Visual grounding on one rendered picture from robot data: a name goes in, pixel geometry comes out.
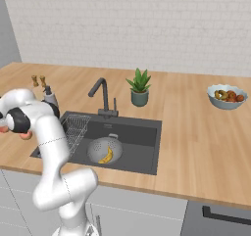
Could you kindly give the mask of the dark grey sink basin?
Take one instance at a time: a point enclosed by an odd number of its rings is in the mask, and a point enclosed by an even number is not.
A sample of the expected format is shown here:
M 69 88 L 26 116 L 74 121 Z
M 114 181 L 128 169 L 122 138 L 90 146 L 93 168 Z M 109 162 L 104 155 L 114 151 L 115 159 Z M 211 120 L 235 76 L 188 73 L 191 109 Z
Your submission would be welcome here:
M 74 131 L 73 135 L 78 134 L 87 124 L 77 146 L 73 139 L 70 139 L 72 150 L 70 163 L 157 174 L 162 129 L 160 120 L 123 117 L 104 119 L 95 114 L 66 111 L 60 117 L 60 122 L 65 132 L 75 124 L 77 131 Z M 95 139 L 107 137 L 111 133 L 117 134 L 122 143 L 122 156 L 111 164 L 93 163 L 87 156 L 88 145 Z

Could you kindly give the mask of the yellow-green fruit in bowl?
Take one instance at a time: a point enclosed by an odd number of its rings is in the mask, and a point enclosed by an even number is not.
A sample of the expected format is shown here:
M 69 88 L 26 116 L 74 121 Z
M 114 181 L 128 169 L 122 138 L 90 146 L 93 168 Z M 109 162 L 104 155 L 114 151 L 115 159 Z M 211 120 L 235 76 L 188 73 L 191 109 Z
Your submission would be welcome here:
M 228 97 L 228 94 L 223 90 L 215 91 L 215 98 L 218 100 L 225 100 Z

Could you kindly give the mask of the light grey cupboard front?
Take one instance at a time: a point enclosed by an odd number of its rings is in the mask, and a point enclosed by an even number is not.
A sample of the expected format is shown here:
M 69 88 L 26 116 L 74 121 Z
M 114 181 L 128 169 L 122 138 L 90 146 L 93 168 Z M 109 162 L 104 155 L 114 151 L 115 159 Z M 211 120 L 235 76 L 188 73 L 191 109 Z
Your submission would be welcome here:
M 187 201 L 99 185 L 86 203 L 102 236 L 180 236 Z

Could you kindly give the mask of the yellow banana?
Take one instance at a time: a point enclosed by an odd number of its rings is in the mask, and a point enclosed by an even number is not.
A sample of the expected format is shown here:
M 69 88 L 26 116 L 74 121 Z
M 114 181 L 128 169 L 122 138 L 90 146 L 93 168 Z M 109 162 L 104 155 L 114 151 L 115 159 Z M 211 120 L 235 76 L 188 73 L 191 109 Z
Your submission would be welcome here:
M 113 157 L 113 151 L 112 149 L 108 146 L 108 153 L 107 155 L 101 159 L 98 163 L 99 164 L 107 164 Z

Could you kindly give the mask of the green plant in grey pot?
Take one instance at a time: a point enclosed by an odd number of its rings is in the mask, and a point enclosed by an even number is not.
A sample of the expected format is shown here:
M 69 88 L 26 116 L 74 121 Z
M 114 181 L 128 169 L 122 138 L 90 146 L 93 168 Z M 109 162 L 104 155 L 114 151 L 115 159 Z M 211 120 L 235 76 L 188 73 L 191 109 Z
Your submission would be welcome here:
M 150 78 L 148 71 L 141 72 L 140 69 L 136 69 L 133 80 L 126 80 L 130 85 L 131 103 L 134 106 L 144 107 L 148 103 Z

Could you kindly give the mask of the grey soap dispenser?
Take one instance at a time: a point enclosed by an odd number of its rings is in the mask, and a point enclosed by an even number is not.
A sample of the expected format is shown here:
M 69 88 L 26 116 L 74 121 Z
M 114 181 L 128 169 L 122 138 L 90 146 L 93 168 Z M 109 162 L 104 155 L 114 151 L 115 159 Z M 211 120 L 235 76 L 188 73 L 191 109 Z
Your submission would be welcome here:
M 59 111 L 58 101 L 55 94 L 51 91 L 51 87 L 49 85 L 46 85 L 43 92 L 44 92 L 44 101 L 52 107 L 54 115 L 57 118 L 59 118 L 60 111 Z

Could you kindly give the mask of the dark grey sink faucet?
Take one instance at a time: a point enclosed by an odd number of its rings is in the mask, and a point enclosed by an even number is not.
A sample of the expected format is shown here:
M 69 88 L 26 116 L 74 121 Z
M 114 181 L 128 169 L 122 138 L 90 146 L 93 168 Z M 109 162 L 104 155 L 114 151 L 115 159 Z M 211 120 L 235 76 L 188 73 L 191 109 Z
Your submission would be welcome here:
M 98 110 L 98 115 L 102 116 L 103 118 L 117 118 L 119 116 L 119 111 L 117 110 L 117 102 L 114 102 L 114 109 L 109 109 L 109 103 L 108 103 L 108 86 L 106 79 L 104 77 L 100 77 L 94 86 L 90 89 L 88 92 L 89 97 L 93 97 L 96 91 L 99 89 L 99 87 L 102 87 L 103 89 L 103 102 L 104 102 L 104 108 Z

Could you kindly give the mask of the dark grey dishwasher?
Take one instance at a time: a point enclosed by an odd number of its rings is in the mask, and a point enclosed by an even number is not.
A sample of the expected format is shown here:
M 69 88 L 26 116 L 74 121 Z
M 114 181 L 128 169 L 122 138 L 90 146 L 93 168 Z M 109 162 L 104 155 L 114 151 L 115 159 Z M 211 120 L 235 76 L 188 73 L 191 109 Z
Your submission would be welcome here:
M 209 206 L 213 213 L 251 219 L 251 211 L 189 201 L 181 236 L 251 236 L 251 225 L 204 217 L 203 206 Z

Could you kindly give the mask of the light grey cupboard door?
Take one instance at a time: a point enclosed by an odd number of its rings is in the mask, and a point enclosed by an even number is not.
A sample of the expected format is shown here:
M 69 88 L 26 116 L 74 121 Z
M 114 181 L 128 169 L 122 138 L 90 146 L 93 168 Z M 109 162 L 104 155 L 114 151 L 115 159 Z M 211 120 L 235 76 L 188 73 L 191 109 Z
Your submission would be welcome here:
M 56 211 L 41 212 L 32 193 L 39 175 L 0 169 L 0 236 L 52 236 L 60 226 Z

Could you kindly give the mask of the pale blue fruit bowl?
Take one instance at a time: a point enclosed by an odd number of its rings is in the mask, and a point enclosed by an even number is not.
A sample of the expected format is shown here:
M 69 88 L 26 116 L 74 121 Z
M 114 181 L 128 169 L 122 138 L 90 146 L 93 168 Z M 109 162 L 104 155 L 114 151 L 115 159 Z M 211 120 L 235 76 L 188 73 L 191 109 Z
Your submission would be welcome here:
M 228 90 L 232 90 L 236 95 L 242 95 L 244 100 L 241 102 L 227 102 L 223 100 L 219 100 L 215 97 L 215 92 L 217 90 L 223 90 L 228 92 Z M 227 84 L 217 84 L 209 86 L 207 89 L 207 94 L 211 104 L 222 110 L 234 110 L 241 106 L 248 99 L 248 94 L 243 90 L 238 88 L 237 86 L 227 85 Z

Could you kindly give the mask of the grey metal colander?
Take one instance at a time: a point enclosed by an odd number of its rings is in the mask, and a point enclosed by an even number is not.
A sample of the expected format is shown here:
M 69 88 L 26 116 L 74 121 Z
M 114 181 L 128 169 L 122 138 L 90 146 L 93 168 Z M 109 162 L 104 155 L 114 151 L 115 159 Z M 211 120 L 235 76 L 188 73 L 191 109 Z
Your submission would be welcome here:
M 107 155 L 108 146 L 113 151 L 113 157 L 107 164 L 102 165 L 111 165 L 117 162 L 123 154 L 123 145 L 119 141 L 119 136 L 114 133 L 90 142 L 87 146 L 87 157 L 89 157 L 93 163 L 99 164 L 98 162 Z

